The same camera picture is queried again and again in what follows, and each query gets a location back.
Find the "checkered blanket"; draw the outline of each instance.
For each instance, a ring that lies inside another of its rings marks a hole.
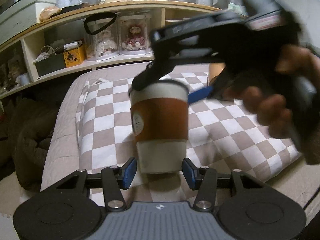
[[[169,74],[184,82],[189,90],[206,85],[208,73]],[[132,79],[86,82],[79,98],[76,128],[80,149],[80,168],[98,173],[111,165],[122,166],[137,156],[132,134],[130,101],[127,91]],[[204,100],[189,107],[189,140],[186,156],[196,166],[210,166],[221,173],[241,169],[266,181],[278,174],[300,154],[289,139],[274,139],[267,127],[244,108],[242,101]],[[127,202],[193,202],[182,173],[141,174],[139,169],[129,190],[123,191]],[[91,199],[104,205],[102,189],[92,189]]]

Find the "plastic bag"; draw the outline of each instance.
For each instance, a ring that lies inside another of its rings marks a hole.
[[[55,5],[48,6],[48,7],[44,8],[42,10],[42,12],[40,13],[39,20],[40,20],[40,22],[43,22],[44,20],[49,19],[52,15],[54,15],[55,13],[58,13],[60,11],[61,11],[61,9]]]

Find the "mattress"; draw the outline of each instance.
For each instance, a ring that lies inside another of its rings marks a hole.
[[[70,86],[59,110],[52,141],[44,166],[41,190],[79,168],[79,146],[76,134],[76,109],[85,81],[104,78],[115,81],[133,78],[147,63],[114,66],[79,76]],[[177,66],[173,73],[207,72],[208,65]],[[300,158],[267,182],[276,190],[305,207],[307,223],[320,210],[320,166],[308,166]]]

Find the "wall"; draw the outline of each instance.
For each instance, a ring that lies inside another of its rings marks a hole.
[[[320,0],[282,0],[296,12],[309,32],[311,43],[320,47]]]

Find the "gray ribbed plate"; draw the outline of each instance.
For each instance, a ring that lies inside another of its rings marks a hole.
[[[212,214],[197,212],[188,202],[133,202],[110,213],[87,240],[235,240]]]

